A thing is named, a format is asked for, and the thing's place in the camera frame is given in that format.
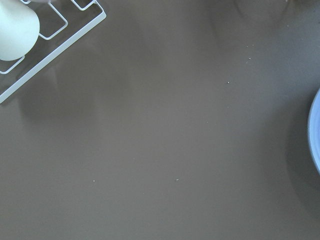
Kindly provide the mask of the blue plate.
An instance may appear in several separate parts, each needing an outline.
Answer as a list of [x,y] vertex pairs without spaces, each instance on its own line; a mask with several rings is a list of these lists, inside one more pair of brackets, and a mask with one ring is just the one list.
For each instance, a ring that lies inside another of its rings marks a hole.
[[314,96],[307,122],[308,145],[312,161],[320,173],[320,90]]

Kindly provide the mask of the pale green cup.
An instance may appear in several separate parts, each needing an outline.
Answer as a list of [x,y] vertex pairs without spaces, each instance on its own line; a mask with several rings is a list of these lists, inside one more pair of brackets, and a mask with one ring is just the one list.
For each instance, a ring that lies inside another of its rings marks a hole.
[[27,54],[40,33],[40,21],[31,8],[19,0],[0,2],[0,59],[13,61]]

